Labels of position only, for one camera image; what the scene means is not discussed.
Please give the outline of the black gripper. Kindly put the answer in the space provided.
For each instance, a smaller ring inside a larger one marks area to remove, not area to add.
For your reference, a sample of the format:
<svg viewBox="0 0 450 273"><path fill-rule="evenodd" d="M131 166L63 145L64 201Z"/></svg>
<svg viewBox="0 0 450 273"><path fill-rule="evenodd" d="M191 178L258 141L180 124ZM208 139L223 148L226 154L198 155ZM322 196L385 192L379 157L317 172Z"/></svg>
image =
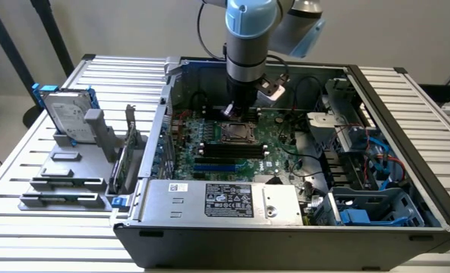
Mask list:
<svg viewBox="0 0 450 273"><path fill-rule="evenodd" d="M222 114L226 118L242 118L257 100L254 82L227 80L226 87L230 102L222 110Z"/></svg>

